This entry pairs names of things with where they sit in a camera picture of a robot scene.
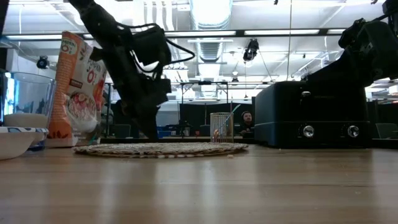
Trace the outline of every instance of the white bowl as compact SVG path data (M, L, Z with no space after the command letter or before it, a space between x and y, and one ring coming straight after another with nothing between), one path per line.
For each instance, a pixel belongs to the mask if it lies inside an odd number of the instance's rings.
M0 127L0 160L22 155L29 146L43 141L47 133L45 128Z

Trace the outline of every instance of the food package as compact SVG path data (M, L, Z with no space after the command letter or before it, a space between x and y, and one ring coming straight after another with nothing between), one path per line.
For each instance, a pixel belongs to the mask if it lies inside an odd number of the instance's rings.
M70 32L62 33L54 105L46 147L100 143L101 100L106 67L90 60L93 48Z

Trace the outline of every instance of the woven placemat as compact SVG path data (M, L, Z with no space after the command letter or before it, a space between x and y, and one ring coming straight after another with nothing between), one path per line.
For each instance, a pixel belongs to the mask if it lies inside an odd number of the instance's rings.
M77 154L122 158L184 158L235 154L247 148L246 144L179 142L179 143L137 143L100 144L74 147Z

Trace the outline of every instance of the wooden table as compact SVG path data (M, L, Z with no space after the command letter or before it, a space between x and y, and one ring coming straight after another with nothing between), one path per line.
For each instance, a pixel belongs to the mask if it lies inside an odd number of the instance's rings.
M0 223L398 223L398 151L0 161Z

